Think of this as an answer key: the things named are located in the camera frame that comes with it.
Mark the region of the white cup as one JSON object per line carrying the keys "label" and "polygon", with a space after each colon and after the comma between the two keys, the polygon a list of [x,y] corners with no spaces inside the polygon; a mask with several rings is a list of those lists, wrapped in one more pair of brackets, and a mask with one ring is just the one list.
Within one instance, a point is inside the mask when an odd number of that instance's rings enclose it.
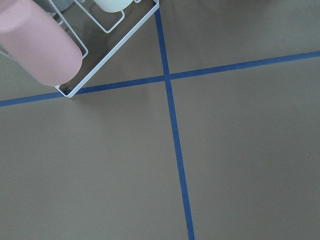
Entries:
{"label": "white cup", "polygon": [[93,0],[103,11],[116,13],[127,8],[133,0]]}

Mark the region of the pink cup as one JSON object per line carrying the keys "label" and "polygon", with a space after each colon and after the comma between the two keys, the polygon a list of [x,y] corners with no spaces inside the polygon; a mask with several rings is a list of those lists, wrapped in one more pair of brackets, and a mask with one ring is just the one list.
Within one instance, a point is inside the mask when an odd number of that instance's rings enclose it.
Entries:
{"label": "pink cup", "polygon": [[45,86],[67,83],[77,75],[83,62],[77,44],[32,0],[0,2],[0,44]]}

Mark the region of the grey cup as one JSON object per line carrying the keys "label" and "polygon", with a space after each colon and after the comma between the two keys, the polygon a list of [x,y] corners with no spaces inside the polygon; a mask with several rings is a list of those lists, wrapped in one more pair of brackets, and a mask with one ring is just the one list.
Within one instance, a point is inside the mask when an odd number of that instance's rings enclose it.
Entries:
{"label": "grey cup", "polygon": [[[51,5],[48,0],[33,0],[37,5],[39,5],[47,13],[54,13],[56,10]],[[73,0],[52,0],[53,4],[61,12],[69,8],[73,4]]]}

